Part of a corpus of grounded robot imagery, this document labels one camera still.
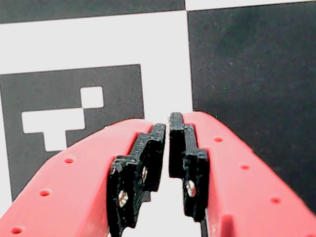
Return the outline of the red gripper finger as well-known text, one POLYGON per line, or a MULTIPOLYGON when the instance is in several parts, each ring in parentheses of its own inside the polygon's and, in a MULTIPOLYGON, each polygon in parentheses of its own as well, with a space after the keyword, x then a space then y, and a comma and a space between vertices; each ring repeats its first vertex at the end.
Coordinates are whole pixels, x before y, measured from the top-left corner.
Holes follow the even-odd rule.
POLYGON ((119 237, 159 187, 166 126, 128 119, 48 159, 0 220, 3 237, 119 237))
POLYGON ((169 175, 206 237, 313 237, 316 217, 253 150, 215 117, 172 113, 169 175))

